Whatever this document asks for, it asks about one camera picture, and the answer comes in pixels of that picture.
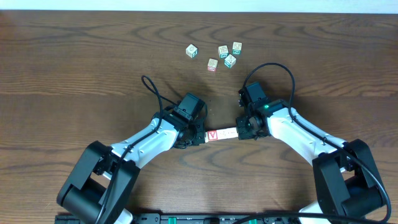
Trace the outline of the yellow-sided wooden block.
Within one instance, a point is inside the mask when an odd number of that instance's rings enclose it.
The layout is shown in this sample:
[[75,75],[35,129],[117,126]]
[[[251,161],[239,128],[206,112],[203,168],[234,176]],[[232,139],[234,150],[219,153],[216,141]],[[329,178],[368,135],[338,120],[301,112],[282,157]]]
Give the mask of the yellow-sided wooden block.
[[237,138],[238,137],[238,131],[237,131],[236,127],[228,129],[228,137],[229,138]]

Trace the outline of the red letter A block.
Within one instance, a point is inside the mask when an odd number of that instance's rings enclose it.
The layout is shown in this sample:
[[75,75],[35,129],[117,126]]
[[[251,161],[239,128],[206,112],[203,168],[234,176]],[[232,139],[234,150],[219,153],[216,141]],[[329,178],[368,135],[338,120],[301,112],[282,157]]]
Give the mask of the red letter A block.
[[208,141],[217,141],[218,140],[217,130],[208,131],[207,137],[208,137]]

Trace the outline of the plain white wooden block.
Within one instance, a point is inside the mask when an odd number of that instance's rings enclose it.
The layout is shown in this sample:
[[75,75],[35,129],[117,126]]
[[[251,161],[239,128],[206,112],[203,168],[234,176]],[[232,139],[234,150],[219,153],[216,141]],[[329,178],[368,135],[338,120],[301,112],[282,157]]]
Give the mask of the plain white wooden block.
[[217,130],[218,140],[229,138],[229,128]]

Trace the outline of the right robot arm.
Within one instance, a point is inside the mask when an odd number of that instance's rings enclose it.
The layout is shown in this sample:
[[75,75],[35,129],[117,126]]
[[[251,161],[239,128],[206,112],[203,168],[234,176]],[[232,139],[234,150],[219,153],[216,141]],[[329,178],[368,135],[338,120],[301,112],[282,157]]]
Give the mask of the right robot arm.
[[238,138],[272,136],[290,146],[313,168],[317,201],[302,213],[350,218],[388,205],[369,146],[360,139],[346,142],[303,119],[284,100],[271,101],[258,82],[239,90],[244,115],[236,118]]

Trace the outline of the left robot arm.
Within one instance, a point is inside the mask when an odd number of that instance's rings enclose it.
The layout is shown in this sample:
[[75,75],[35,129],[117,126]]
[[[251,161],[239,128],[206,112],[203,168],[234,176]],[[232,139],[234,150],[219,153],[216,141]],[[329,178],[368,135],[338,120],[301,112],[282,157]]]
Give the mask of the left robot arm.
[[89,144],[57,195],[57,203],[82,223],[131,223],[125,209],[141,169],[177,146],[204,143],[206,104],[191,93],[153,115],[143,130],[106,146]]

